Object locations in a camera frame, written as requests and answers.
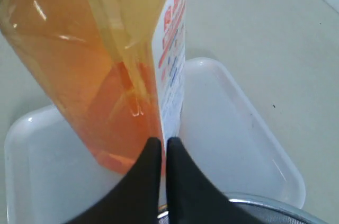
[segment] bottle label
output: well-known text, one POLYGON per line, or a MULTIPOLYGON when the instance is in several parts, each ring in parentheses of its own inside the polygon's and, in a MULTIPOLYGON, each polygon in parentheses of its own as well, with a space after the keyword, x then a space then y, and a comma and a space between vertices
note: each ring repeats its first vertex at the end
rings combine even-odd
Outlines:
POLYGON ((185 14, 186 0, 166 0, 152 40, 164 140, 177 136, 180 128, 184 99, 185 14))

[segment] white table surface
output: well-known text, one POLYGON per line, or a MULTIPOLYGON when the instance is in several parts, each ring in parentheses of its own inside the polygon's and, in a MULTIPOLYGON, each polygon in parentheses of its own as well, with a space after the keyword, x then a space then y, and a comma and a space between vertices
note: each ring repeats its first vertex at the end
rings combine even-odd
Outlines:
MULTIPOLYGON (((187 25, 188 58, 215 58, 228 68, 302 173, 304 209, 336 223, 337 12, 322 0, 188 0, 187 25)), ((0 141, 17 118, 47 104, 0 36, 0 141)), ((5 223, 3 147, 0 174, 0 223, 5 223)))

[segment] plastic bottle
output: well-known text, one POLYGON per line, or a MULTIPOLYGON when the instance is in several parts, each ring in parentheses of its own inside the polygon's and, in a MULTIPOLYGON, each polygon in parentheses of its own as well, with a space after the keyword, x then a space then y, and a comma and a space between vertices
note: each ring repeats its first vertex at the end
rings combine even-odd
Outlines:
POLYGON ((180 126, 186 0, 0 0, 0 29, 100 164, 180 126))

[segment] orange liquid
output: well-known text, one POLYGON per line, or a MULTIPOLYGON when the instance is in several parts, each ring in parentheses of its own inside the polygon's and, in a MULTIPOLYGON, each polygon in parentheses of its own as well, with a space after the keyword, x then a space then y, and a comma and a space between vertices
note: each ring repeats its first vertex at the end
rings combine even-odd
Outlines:
POLYGON ((0 28, 15 52, 99 163, 119 173, 149 137, 162 138, 150 40, 163 0, 133 1, 120 4, 124 31, 99 26, 88 0, 0 4, 0 28), (114 38, 110 48, 106 32, 114 38))

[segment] white plastic tray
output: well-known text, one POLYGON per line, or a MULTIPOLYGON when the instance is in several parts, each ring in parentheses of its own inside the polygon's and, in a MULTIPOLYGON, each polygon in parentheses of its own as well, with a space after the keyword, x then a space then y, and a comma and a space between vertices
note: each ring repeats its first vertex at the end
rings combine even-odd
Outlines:
MULTIPOLYGON (((302 208, 306 192, 300 173, 221 63, 207 58, 186 63, 180 137, 222 192, 302 208)), ((96 163, 53 106, 16 121, 5 157, 9 224, 63 223, 121 179, 96 163)))

